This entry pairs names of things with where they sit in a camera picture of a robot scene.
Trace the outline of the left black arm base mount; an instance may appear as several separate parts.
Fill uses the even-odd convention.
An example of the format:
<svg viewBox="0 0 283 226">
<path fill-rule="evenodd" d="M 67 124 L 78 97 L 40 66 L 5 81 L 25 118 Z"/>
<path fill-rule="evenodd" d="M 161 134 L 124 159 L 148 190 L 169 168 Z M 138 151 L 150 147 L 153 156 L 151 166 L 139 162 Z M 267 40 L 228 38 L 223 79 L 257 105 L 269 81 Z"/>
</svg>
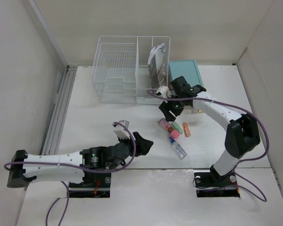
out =
<svg viewBox="0 0 283 226">
<path fill-rule="evenodd" d="M 69 183 L 70 198 L 109 198 L 111 174 L 90 173 L 81 183 Z"/>
</svg>

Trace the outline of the green highlighter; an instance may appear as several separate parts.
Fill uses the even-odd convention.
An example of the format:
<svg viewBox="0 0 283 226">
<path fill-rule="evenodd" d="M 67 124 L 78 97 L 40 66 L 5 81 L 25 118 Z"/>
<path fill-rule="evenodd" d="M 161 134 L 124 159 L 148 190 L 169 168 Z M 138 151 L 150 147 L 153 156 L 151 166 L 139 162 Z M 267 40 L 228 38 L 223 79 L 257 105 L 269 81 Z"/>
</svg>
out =
<svg viewBox="0 0 283 226">
<path fill-rule="evenodd" d="M 183 134 L 183 130 L 181 129 L 181 127 L 174 121 L 171 122 L 171 125 L 174 129 L 176 129 L 180 134 Z"/>
</svg>

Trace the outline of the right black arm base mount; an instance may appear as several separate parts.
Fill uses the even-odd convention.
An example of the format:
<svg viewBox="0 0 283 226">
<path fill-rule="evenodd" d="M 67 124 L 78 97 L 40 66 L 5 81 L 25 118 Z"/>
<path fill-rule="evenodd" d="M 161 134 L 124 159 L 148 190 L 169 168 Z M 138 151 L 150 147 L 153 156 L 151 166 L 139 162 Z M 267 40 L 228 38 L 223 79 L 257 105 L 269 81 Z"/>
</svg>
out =
<svg viewBox="0 0 283 226">
<path fill-rule="evenodd" d="M 193 186 L 198 198 L 240 198 L 236 174 L 231 171 L 220 176 L 213 167 L 194 171 Z"/>
</svg>

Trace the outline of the pink marker tube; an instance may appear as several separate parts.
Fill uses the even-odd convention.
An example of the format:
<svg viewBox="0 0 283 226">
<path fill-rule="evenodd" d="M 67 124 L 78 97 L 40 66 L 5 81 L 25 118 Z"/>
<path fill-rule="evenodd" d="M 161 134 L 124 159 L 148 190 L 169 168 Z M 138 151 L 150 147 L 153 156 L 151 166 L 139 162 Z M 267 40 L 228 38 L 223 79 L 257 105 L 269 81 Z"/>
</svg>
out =
<svg viewBox="0 0 283 226">
<path fill-rule="evenodd" d="M 160 119 L 158 122 L 160 127 L 168 133 L 170 137 L 173 139 L 177 139 L 180 136 L 180 133 L 169 123 L 167 122 L 164 118 Z"/>
</svg>

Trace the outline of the teal orange drawer box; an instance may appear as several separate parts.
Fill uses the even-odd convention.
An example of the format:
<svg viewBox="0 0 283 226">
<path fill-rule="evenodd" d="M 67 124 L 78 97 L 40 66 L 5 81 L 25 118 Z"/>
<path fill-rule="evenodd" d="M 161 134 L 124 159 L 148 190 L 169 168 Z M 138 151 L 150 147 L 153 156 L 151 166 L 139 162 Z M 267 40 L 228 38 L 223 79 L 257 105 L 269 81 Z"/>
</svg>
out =
<svg viewBox="0 0 283 226">
<path fill-rule="evenodd" d="M 186 90 L 188 97 L 195 97 L 198 92 L 201 92 L 201 89 L 193 88 L 196 85 L 204 86 L 197 62 L 195 60 L 170 61 L 168 67 L 168 97 L 178 95 L 177 91 L 173 90 L 170 82 L 181 76 L 183 76 L 186 83 L 190 85 L 190 88 Z"/>
</svg>

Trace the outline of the orange highlighter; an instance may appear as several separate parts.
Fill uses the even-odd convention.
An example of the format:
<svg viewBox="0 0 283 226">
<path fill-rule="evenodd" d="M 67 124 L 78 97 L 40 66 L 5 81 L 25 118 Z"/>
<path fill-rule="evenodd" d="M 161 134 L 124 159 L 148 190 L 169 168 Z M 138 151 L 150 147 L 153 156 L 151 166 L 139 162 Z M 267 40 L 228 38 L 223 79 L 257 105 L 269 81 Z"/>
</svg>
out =
<svg viewBox="0 0 283 226">
<path fill-rule="evenodd" d="M 191 136 L 191 132 L 190 129 L 188 127 L 188 124 L 186 122 L 183 123 L 183 131 L 186 137 L 190 137 Z"/>
</svg>

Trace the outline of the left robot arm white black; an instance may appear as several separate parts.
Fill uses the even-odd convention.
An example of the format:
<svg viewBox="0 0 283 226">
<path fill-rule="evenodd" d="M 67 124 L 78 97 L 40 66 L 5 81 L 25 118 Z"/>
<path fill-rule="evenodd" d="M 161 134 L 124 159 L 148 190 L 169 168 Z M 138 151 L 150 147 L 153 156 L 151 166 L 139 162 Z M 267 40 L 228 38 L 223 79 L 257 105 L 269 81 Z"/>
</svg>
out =
<svg viewBox="0 0 283 226">
<path fill-rule="evenodd" d="M 98 146 L 62 155 L 33 155 L 17 150 L 10 163 L 7 187 L 22 188 L 30 183 L 63 181 L 90 187 L 101 174 L 111 174 L 125 169 L 128 157 L 147 155 L 153 142 L 138 132 L 119 139 L 112 146 Z"/>
</svg>

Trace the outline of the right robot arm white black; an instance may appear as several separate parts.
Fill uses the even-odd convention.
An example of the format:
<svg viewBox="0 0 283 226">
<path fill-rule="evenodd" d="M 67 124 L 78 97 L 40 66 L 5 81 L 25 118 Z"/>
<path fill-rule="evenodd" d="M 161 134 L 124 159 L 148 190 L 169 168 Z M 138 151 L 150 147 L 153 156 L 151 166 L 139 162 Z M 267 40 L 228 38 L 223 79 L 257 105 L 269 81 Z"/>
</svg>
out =
<svg viewBox="0 0 283 226">
<path fill-rule="evenodd" d="M 167 122 L 175 121 L 185 106 L 191 106 L 203 111 L 225 130 L 225 150 L 211 166 L 209 173 L 210 182 L 216 186 L 221 185 L 239 160 L 259 145 L 260 136 L 255 118 L 249 113 L 242 114 L 232 107 L 218 104 L 204 87 L 191 86 L 183 76 L 171 81 L 171 86 L 170 89 L 160 86 L 155 92 L 163 100 L 159 109 Z"/>
</svg>

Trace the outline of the aluminium rail frame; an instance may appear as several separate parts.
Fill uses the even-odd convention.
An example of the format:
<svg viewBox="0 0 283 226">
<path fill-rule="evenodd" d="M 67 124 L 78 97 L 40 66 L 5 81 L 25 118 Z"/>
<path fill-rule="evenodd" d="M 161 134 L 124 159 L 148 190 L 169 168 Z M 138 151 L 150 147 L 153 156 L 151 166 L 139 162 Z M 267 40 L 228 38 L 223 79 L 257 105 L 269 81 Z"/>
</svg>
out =
<svg viewBox="0 0 283 226">
<path fill-rule="evenodd" d="M 40 155 L 57 154 L 74 86 L 77 66 L 69 65 L 63 74 L 58 93 L 54 96 L 54 108 L 44 135 Z"/>
</svg>

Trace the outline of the clear bottle blue cap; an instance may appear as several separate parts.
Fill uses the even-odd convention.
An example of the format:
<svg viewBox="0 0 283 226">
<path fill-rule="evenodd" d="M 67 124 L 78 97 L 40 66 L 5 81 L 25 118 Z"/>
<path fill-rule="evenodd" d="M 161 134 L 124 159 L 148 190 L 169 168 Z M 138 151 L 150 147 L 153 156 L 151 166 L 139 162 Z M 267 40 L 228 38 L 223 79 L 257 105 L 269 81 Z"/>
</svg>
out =
<svg viewBox="0 0 283 226">
<path fill-rule="evenodd" d="M 178 158 L 180 160 L 183 160 L 187 156 L 187 153 L 184 151 L 184 149 L 179 145 L 179 143 L 174 138 L 169 137 L 169 141 L 171 143 L 171 146 L 175 150 L 175 153 L 177 154 Z"/>
</svg>

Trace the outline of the grey white manual booklet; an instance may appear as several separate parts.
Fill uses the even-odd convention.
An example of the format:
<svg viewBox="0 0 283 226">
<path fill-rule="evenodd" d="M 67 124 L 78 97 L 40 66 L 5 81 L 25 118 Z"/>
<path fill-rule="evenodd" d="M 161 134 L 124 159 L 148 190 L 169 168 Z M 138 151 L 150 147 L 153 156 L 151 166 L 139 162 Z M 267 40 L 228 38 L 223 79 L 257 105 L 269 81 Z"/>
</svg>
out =
<svg viewBox="0 0 283 226">
<path fill-rule="evenodd" d="M 153 46 L 148 58 L 148 70 L 152 89 L 158 89 L 166 82 L 165 43 Z"/>
</svg>

